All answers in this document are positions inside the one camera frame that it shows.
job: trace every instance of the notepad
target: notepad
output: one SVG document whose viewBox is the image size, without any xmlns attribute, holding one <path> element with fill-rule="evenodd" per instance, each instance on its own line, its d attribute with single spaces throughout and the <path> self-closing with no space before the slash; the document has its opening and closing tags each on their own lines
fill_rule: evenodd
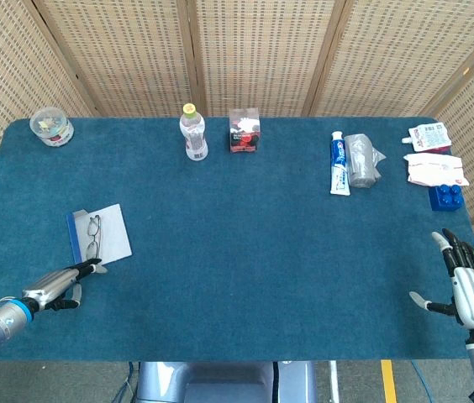
<svg viewBox="0 0 474 403">
<path fill-rule="evenodd" d="M 69 237 L 71 238 L 72 254 L 75 263 L 87 260 L 87 245 L 93 240 L 93 237 L 87 234 L 87 227 L 90 217 L 95 217 L 96 215 L 101 218 L 99 245 L 101 264 L 115 262 L 132 255 L 121 206 L 114 204 L 96 212 L 80 210 L 67 214 L 67 227 L 69 228 Z"/>
</svg>

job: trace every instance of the eyeglasses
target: eyeglasses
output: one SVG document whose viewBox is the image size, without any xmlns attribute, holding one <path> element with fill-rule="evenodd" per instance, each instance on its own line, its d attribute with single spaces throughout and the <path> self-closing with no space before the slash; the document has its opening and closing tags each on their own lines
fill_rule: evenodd
<svg viewBox="0 0 474 403">
<path fill-rule="evenodd" d="M 89 217 L 87 235 L 93 237 L 93 240 L 87 245 L 86 259 L 98 259 L 101 243 L 101 218 L 98 214 L 95 217 Z"/>
</svg>

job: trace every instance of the blue ring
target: blue ring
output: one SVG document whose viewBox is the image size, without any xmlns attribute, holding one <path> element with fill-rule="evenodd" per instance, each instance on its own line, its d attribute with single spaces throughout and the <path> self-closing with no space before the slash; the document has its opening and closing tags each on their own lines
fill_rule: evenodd
<svg viewBox="0 0 474 403">
<path fill-rule="evenodd" d="M 28 307 L 24 303 L 19 300 L 11 300 L 10 302 L 24 311 L 24 314 L 26 314 L 26 318 L 28 319 L 28 323 L 32 322 L 32 312 L 29 311 Z"/>
</svg>

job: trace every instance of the blue lego brick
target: blue lego brick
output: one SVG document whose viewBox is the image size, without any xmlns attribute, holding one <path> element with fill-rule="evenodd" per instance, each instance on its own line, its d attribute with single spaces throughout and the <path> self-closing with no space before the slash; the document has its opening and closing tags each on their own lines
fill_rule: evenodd
<svg viewBox="0 0 474 403">
<path fill-rule="evenodd" d="M 453 212 L 465 204 L 458 185 L 433 186 L 429 188 L 429 203 L 435 212 Z"/>
</svg>

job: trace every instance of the blue felt tablecloth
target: blue felt tablecloth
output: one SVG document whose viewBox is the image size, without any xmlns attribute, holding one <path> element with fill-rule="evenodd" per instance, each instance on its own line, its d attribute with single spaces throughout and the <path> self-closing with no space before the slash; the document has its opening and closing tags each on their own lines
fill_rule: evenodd
<svg viewBox="0 0 474 403">
<path fill-rule="evenodd" d="M 0 297 L 72 263 L 66 214 L 120 203 L 133 256 L 82 281 L 74 311 L 45 311 L 0 359 L 258 360 L 465 357 L 431 231 L 474 243 L 465 208 L 432 212 L 401 144 L 429 118 L 263 118 L 255 154 L 185 155 L 177 118 L 77 118 L 59 149 L 28 120 L 0 149 Z M 366 133 L 382 179 L 329 194 L 330 133 Z"/>
</svg>

